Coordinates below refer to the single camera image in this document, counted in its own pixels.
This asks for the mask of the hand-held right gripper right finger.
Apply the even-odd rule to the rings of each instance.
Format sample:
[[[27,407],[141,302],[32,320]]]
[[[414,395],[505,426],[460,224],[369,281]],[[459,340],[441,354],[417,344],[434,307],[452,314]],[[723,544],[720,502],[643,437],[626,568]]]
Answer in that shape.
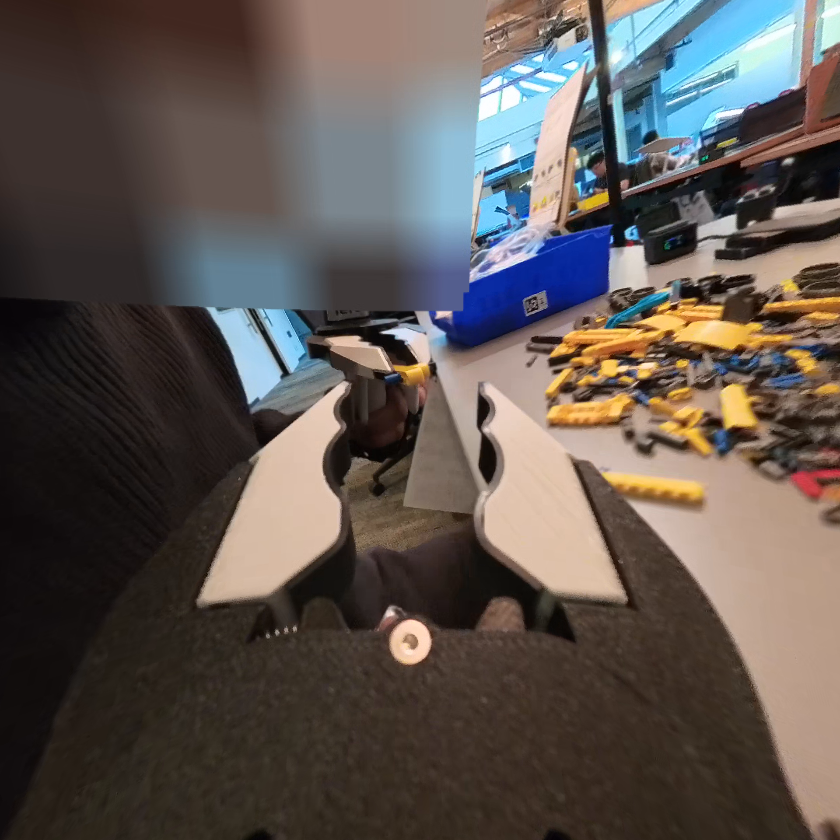
[[[482,548],[557,602],[625,607],[628,596],[568,451],[493,384],[477,391],[474,524]]]

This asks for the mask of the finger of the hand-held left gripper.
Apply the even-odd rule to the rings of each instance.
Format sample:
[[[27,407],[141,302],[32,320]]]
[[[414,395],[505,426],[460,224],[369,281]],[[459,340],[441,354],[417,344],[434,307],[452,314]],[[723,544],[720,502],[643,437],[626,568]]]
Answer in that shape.
[[[367,343],[374,347],[367,361],[371,370],[413,368],[432,361],[427,335],[415,325],[376,325]]]
[[[311,358],[327,362],[348,380],[385,381],[396,374],[383,348],[358,335],[311,335],[308,351]]]

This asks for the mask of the person's left hand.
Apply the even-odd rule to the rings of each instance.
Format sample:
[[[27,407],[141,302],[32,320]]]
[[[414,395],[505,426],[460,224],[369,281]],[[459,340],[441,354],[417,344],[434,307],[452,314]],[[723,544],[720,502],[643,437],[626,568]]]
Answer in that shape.
[[[362,455],[375,462],[393,455],[406,435],[410,416],[403,387],[388,385],[385,404],[369,413],[366,423],[353,433]]]

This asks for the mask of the office chair base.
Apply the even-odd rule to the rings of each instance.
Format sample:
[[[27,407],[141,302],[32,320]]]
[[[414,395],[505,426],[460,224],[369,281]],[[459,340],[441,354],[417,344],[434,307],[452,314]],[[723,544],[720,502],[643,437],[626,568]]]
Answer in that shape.
[[[378,498],[385,494],[392,486],[394,470],[399,470],[403,467],[410,468],[412,456],[412,451],[405,451],[387,458],[378,465],[374,469],[369,482],[369,491],[371,495]]]

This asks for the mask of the long yellow holed beam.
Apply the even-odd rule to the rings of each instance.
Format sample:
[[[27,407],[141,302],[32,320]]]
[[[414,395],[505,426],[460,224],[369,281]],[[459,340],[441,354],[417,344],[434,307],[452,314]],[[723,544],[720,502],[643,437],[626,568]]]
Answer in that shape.
[[[690,479],[664,478],[603,471],[602,478],[622,496],[633,499],[700,506],[705,503],[704,486]]]

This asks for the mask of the blue plastic bin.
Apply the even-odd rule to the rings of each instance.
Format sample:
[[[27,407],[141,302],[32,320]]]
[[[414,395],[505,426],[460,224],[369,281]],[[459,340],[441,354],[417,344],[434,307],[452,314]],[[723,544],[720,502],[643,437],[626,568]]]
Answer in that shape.
[[[476,347],[605,295],[612,230],[549,238],[536,255],[472,281],[462,309],[431,311],[432,324],[448,341]]]

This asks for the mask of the clear plastic bags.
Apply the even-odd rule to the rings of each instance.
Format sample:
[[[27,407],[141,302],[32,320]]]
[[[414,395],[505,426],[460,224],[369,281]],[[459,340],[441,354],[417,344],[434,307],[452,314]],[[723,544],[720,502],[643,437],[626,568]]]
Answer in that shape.
[[[525,224],[491,244],[478,248],[469,262],[469,283],[521,264],[548,247],[548,243],[567,235],[564,227]]]

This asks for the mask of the pile of building toy pieces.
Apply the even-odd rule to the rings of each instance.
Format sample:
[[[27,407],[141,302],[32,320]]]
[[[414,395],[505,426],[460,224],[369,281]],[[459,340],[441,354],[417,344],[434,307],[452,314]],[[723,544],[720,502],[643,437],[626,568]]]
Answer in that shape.
[[[839,268],[818,263],[768,290],[754,274],[619,288],[607,309],[525,343],[544,359],[550,427],[616,426],[657,448],[740,457],[839,519]]]

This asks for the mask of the cardboard sign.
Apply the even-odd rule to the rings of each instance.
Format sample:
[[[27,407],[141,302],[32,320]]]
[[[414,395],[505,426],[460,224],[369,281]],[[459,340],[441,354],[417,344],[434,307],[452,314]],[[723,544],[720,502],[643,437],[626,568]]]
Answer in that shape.
[[[574,173],[571,136],[591,83],[592,75],[583,64],[548,101],[532,168],[530,227],[564,225]]]

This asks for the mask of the black charger box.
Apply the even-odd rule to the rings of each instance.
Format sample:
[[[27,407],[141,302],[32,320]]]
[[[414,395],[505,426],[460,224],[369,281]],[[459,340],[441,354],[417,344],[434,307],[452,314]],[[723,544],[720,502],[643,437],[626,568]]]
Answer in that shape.
[[[679,220],[653,228],[643,236],[644,260],[648,266],[663,265],[692,255],[697,251],[697,245],[697,222]]]

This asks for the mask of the black pole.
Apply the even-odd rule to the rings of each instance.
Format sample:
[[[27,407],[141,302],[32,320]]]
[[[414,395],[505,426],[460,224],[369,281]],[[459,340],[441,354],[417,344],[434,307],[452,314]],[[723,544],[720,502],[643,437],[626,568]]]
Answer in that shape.
[[[603,1],[588,1],[591,41],[594,50],[595,81],[598,109],[602,127],[607,204],[612,226],[612,246],[626,246],[623,223],[623,188],[617,158],[616,126],[613,111],[613,91],[610,50],[606,33],[606,12]]]

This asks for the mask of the long wooden desk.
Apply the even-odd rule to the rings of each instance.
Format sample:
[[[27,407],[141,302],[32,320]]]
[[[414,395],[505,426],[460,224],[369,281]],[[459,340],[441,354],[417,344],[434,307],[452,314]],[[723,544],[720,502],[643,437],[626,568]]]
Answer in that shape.
[[[622,199],[625,203],[629,203],[631,198],[663,193],[667,187],[673,184],[677,184],[677,186],[698,186],[699,179],[708,173],[730,170],[733,166],[737,166],[739,169],[749,169],[764,163],[821,149],[826,145],[837,143],[838,139],[838,120],[825,123],[816,129],[807,129],[802,125],[738,148],[714,161],[669,171],[649,182],[624,191]]]

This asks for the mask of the black flat device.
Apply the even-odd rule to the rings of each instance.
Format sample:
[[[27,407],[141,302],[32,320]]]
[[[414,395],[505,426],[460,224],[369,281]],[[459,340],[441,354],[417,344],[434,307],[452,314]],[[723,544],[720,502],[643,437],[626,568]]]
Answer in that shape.
[[[817,243],[838,235],[838,211],[771,219],[725,237],[723,245],[715,250],[714,260],[742,261],[788,245]]]

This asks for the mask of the black cup-shaped device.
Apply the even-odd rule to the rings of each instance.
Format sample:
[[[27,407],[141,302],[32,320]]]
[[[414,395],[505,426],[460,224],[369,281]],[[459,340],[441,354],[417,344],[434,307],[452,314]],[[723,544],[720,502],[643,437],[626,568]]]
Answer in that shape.
[[[774,217],[779,193],[776,185],[764,185],[744,193],[735,204],[736,230],[763,224]]]

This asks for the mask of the black case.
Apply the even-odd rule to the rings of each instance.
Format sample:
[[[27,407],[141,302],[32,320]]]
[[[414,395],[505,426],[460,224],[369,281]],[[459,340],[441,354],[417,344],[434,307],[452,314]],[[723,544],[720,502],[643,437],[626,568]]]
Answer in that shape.
[[[753,103],[742,111],[738,144],[747,146],[777,135],[795,138],[804,132],[807,86],[783,91],[778,97]]]

